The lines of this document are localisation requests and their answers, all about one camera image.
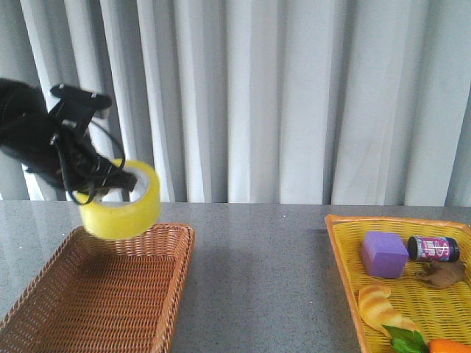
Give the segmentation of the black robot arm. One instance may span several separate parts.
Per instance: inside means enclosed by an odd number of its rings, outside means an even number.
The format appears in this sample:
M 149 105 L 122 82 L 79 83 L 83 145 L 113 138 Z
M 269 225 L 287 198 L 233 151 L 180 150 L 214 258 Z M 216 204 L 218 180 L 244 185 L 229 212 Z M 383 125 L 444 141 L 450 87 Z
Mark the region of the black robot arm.
M 1 151 L 26 166 L 56 190 L 84 204 L 121 189 L 134 190 L 137 178 L 98 153 L 88 127 L 112 100 L 87 90 L 58 84 L 51 90 L 58 103 L 48 110 L 41 89 L 1 79 Z

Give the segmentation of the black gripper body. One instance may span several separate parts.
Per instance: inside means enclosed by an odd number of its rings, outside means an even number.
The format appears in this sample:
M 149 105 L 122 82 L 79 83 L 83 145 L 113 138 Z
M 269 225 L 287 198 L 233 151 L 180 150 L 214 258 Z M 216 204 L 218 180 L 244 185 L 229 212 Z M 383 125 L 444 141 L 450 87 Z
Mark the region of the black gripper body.
M 63 190 L 109 190 L 113 186 L 112 163 L 98 153 L 88 134 L 95 113 L 111 106 L 109 96 L 70 85 L 55 85 L 59 99 L 46 109 L 39 89 L 23 84 L 22 116 L 29 136 L 22 163 L 53 188 Z

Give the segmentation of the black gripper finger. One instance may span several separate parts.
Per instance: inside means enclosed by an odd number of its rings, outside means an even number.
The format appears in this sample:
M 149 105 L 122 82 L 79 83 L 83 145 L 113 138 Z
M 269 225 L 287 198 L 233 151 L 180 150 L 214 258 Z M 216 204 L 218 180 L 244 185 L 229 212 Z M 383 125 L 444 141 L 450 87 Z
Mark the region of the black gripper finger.
M 100 199 L 115 189 L 127 192 L 134 191 L 137 177 L 124 170 L 126 162 L 125 157 L 109 160 L 98 155 L 97 161 L 91 169 L 91 195 L 93 199 Z

